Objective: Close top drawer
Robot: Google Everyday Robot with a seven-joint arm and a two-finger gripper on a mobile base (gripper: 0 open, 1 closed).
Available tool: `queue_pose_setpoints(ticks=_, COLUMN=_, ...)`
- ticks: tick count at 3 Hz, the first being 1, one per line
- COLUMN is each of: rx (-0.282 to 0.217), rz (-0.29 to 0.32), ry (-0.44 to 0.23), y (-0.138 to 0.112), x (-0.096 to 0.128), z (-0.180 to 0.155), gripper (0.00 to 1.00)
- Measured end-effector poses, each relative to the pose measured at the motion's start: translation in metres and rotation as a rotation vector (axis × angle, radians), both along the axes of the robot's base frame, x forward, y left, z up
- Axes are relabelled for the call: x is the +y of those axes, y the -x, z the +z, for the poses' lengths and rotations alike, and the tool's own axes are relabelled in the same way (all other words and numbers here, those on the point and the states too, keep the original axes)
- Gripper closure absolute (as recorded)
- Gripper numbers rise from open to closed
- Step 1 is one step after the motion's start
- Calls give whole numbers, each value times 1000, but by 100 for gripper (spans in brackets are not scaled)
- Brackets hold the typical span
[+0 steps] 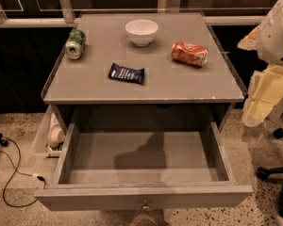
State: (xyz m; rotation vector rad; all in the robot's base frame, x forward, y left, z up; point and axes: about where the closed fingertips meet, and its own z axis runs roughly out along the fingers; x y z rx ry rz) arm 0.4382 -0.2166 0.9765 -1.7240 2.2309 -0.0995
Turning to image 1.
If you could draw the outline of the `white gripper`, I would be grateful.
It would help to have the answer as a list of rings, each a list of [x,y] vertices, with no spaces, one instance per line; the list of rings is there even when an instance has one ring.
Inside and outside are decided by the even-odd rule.
[[[269,65],[263,72],[254,71],[241,121],[257,127],[269,118],[277,120],[283,113],[283,0],[278,0],[259,26],[239,41],[242,50],[258,52]]]

